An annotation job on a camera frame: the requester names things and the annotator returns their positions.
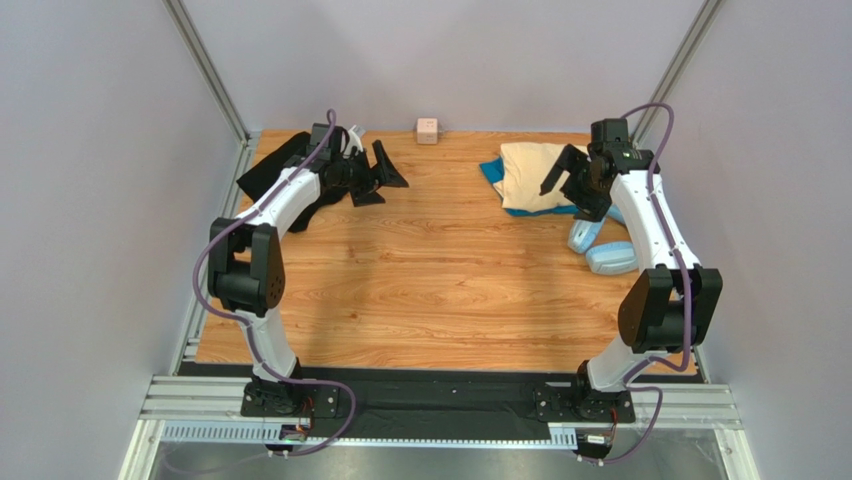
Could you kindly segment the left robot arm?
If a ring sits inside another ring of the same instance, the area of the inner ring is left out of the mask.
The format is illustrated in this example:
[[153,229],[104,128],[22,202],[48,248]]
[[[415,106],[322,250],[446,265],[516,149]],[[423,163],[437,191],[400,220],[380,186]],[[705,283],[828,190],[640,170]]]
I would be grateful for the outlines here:
[[279,304],[286,275],[281,240],[307,229],[326,206],[350,198],[356,207],[380,205],[383,187],[408,183],[379,140],[366,147],[356,128],[316,123],[284,142],[243,174],[239,188],[252,201],[210,229],[207,290],[239,323],[252,357],[248,394],[295,403],[304,381],[286,339]]

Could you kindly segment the light blue headphones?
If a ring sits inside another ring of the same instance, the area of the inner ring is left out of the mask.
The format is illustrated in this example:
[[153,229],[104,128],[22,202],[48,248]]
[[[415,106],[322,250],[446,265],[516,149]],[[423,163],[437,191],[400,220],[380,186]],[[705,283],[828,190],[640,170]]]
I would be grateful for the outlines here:
[[636,271],[638,258],[629,241],[596,244],[605,221],[576,219],[569,231],[568,247],[584,255],[589,269],[599,275],[615,276]]

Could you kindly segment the black t shirt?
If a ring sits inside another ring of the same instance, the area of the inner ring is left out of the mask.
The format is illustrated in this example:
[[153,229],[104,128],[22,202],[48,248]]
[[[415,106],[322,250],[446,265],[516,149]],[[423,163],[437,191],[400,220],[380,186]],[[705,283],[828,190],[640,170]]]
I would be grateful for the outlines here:
[[[305,156],[310,151],[310,134],[307,131],[299,132],[239,177],[236,183],[245,195],[257,202],[278,181],[287,161],[293,156]],[[348,190],[343,187],[328,189],[302,211],[288,232],[305,231],[321,208],[339,203],[347,194]]]

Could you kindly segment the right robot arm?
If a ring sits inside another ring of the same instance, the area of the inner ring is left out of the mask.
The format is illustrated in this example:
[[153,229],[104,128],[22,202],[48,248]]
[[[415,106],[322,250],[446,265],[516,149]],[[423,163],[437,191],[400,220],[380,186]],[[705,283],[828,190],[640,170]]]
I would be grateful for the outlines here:
[[624,391],[652,363],[684,370],[707,335],[723,282],[680,233],[655,153],[634,146],[625,118],[596,121],[586,149],[567,145],[543,180],[540,192],[553,190],[576,206],[578,220],[598,222],[617,208],[638,261],[615,339],[585,364],[590,388]]

